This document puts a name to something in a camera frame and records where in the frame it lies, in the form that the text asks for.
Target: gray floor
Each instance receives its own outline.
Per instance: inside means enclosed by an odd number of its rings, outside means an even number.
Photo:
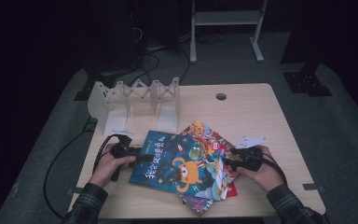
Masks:
[[[250,34],[227,35],[213,45],[198,45],[198,62],[191,64],[181,85],[228,83],[268,83],[276,93],[289,126],[315,183],[323,187],[321,196],[331,223],[358,223],[358,106],[343,88],[338,76],[324,65],[317,70],[320,81],[333,96],[309,97],[293,94],[282,73],[297,71],[302,64],[280,65],[287,33],[262,34],[259,39],[265,62],[258,63],[249,43]],[[188,54],[189,46],[182,49]],[[187,58],[181,51],[155,53],[158,67],[149,74],[163,84],[181,77]],[[145,68],[156,64],[145,60]],[[137,75],[120,78],[129,83]],[[0,223],[57,223],[43,197],[47,170],[59,151],[82,133],[88,119],[87,102],[74,101],[86,74],[79,70],[68,83],[28,161],[24,164],[13,191],[0,211]],[[52,166],[47,195],[52,207],[64,215],[76,186],[92,133],[81,134]],[[266,218],[267,223],[277,223]]]

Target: hand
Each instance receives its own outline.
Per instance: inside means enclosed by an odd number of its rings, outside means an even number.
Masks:
[[[257,147],[260,148],[264,154],[271,156],[268,147],[264,147],[264,146],[257,146]],[[263,158],[274,162],[272,158],[266,155],[264,155]],[[265,192],[269,192],[270,190],[275,189],[276,187],[283,184],[281,175],[274,168],[270,167],[265,163],[261,165],[260,169],[257,172],[247,170],[243,167],[238,167],[237,171],[242,175],[248,176]]]
[[[128,156],[123,158],[113,158],[110,154],[110,150],[114,144],[109,144],[104,150],[104,154],[98,162],[95,168],[94,174],[92,175],[89,183],[104,188],[110,181],[112,174],[118,168],[118,166],[130,163],[136,160],[134,156]]]

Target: black stand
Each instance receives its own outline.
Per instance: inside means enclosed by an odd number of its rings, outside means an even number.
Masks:
[[[307,62],[299,72],[285,72],[284,78],[293,93],[307,93],[309,96],[331,96],[327,87],[315,76],[319,62]]]

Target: dark background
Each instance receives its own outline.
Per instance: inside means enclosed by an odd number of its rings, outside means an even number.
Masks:
[[[133,25],[174,46],[172,37],[189,31],[189,2],[0,1],[0,206],[72,75],[107,63],[138,66],[142,46],[133,43]],[[258,7],[211,2],[198,7]],[[320,60],[358,104],[358,1],[270,0],[262,32],[288,31],[282,63]]]

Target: sleeve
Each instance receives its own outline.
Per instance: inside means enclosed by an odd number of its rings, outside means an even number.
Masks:
[[[98,215],[107,198],[107,192],[99,186],[86,184],[77,197],[72,210],[62,221],[65,224],[97,223]]]
[[[280,185],[272,189],[267,198],[278,216],[287,223],[294,224],[327,224],[324,216],[304,207],[297,196],[286,186]]]

